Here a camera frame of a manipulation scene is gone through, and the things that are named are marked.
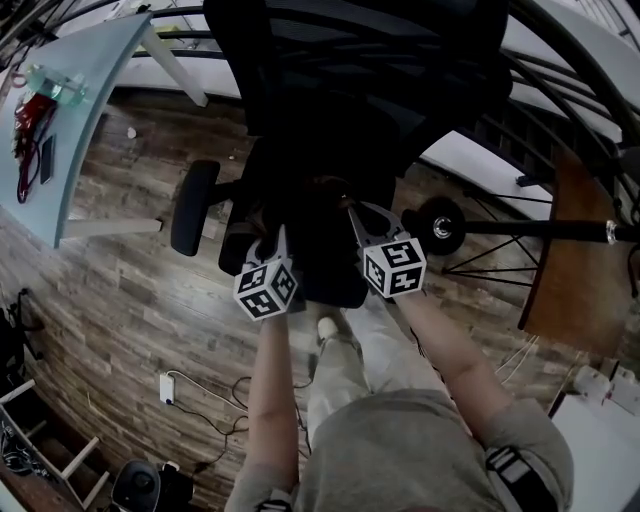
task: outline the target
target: black strap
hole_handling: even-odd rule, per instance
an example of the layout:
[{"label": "black strap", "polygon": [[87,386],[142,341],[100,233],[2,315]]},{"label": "black strap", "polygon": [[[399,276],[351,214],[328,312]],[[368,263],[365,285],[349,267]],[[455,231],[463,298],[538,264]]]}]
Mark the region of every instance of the black strap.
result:
[{"label": "black strap", "polygon": [[487,469],[496,472],[522,512],[557,512],[558,504],[542,478],[516,449],[507,446],[490,455]]},{"label": "black strap", "polygon": [[258,505],[256,512],[291,512],[291,505],[284,500],[267,500]]}]

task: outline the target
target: grey t-shirt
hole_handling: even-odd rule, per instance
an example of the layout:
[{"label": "grey t-shirt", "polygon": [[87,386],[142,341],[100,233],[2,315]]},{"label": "grey t-shirt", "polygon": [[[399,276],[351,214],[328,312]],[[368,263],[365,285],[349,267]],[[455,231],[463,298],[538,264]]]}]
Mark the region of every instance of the grey t-shirt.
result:
[{"label": "grey t-shirt", "polygon": [[373,395],[318,427],[315,449],[293,491],[277,469],[245,466],[225,510],[263,510],[260,504],[277,498],[295,512],[504,511],[485,469],[485,452],[505,446],[517,448],[542,476],[561,510],[569,508],[573,460],[534,400],[516,401],[479,437],[482,445],[439,391]]}]

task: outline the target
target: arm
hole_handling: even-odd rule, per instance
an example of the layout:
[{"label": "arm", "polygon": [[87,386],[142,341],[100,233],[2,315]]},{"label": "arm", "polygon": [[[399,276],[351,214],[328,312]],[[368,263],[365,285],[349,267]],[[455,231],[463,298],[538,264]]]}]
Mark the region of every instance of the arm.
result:
[{"label": "arm", "polygon": [[482,350],[422,293],[395,298],[474,434],[513,403]]},{"label": "arm", "polygon": [[291,488],[298,482],[298,425],[286,315],[266,319],[260,330],[249,390],[245,464],[280,470]]}]

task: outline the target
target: black speaker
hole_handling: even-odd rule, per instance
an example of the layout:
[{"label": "black speaker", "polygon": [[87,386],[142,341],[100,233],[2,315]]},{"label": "black speaker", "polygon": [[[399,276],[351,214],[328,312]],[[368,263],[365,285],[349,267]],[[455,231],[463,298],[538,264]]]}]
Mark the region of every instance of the black speaker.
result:
[{"label": "black speaker", "polygon": [[131,460],[116,478],[111,500],[125,512],[155,512],[160,500],[160,487],[160,473],[153,464]]},{"label": "black speaker", "polygon": [[193,498],[193,480],[168,462],[158,471],[153,464],[132,460],[122,468],[111,501],[124,512],[186,510]]}]

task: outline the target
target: power strip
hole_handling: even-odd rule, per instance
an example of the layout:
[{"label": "power strip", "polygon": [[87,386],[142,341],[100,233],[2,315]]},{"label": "power strip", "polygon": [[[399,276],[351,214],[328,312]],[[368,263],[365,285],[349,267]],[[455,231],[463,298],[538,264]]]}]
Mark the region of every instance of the power strip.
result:
[{"label": "power strip", "polygon": [[160,374],[160,401],[171,405],[176,400],[176,380],[166,373]]}]

